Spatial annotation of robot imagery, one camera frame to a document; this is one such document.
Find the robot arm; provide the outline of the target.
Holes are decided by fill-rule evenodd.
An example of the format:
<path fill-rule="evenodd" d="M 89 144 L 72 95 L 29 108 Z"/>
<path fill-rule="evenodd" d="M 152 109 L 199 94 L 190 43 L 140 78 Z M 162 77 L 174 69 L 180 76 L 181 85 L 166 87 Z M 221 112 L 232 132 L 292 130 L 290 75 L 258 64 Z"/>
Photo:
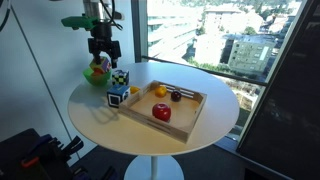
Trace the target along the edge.
<path fill-rule="evenodd" d="M 112 27 L 116 26 L 118 29 L 122 29 L 122 27 L 115 22 L 114 2 L 83 0 L 83 5 L 85 16 L 93 18 L 88 47 L 94 57 L 94 62 L 101 64 L 100 53 L 105 52 L 110 57 L 111 67 L 116 68 L 118 58 L 121 56 L 121 49 L 120 43 L 112 39 Z"/>

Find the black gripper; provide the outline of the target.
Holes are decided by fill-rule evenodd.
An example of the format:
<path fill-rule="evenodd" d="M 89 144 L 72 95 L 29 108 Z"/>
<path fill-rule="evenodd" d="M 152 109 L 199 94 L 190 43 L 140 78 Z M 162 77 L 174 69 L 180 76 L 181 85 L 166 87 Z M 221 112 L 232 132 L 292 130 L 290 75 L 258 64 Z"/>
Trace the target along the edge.
<path fill-rule="evenodd" d="M 98 23 L 91 31 L 88 39 L 89 52 L 94 56 L 95 64 L 101 64 L 100 53 L 105 52 L 111 58 L 112 68 L 117 68 L 118 58 L 121 56 L 120 44 L 112 41 L 111 25 Z"/>

